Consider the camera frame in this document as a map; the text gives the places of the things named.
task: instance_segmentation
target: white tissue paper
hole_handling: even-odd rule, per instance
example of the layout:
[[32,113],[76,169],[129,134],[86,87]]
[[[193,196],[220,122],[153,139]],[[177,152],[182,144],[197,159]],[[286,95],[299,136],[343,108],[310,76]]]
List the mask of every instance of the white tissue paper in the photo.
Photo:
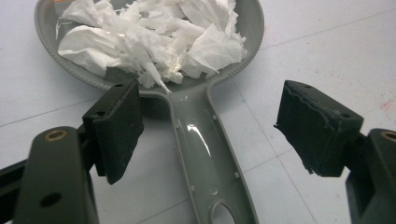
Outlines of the white tissue paper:
[[211,77],[247,55],[235,30],[234,0],[76,0],[62,18],[82,23],[62,39],[61,56],[104,77],[108,67],[139,75],[145,88]]

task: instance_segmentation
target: white surface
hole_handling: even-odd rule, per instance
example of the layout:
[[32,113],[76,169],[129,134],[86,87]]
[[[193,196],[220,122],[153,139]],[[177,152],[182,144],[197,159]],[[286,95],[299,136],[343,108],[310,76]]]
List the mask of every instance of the white surface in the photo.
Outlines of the white surface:
[[[69,76],[35,33],[36,1],[0,7],[0,168],[25,159],[48,128],[77,127],[103,93]],[[255,60],[213,92],[261,223],[349,223],[345,179],[309,175],[273,128],[285,79],[305,82],[396,130],[396,2],[262,0]],[[102,223],[194,223],[170,122],[145,119],[125,177],[93,174]]]

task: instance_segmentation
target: white table surface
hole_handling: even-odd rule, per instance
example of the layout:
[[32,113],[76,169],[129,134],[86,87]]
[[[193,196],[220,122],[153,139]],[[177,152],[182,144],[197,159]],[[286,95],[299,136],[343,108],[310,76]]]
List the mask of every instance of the white table surface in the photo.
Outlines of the white table surface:
[[[262,47],[212,97],[261,223],[350,223],[345,180],[309,175],[273,125],[286,79],[364,116],[362,132],[396,130],[396,1],[261,0]],[[81,124],[104,93],[68,75],[35,32],[36,0],[0,7],[0,168],[27,158],[33,138]],[[145,118],[124,178],[92,172],[101,223],[195,223],[169,121]]]

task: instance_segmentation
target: crumpled paper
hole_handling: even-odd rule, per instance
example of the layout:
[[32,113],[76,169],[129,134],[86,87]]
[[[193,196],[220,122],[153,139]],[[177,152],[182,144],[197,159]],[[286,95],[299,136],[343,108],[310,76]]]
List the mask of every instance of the crumpled paper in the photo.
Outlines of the crumpled paper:
[[103,77],[108,67],[139,75],[145,88],[214,76],[247,55],[234,0],[136,0],[116,12],[110,0],[76,0],[62,18],[81,23],[59,54]]

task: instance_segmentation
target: ladle handle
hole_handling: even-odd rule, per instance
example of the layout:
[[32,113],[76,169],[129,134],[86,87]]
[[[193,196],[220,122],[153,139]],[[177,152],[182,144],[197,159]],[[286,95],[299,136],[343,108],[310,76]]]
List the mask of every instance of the ladle handle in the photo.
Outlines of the ladle handle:
[[167,96],[178,153],[198,223],[213,223],[222,204],[235,223],[259,223],[241,169],[207,88]]

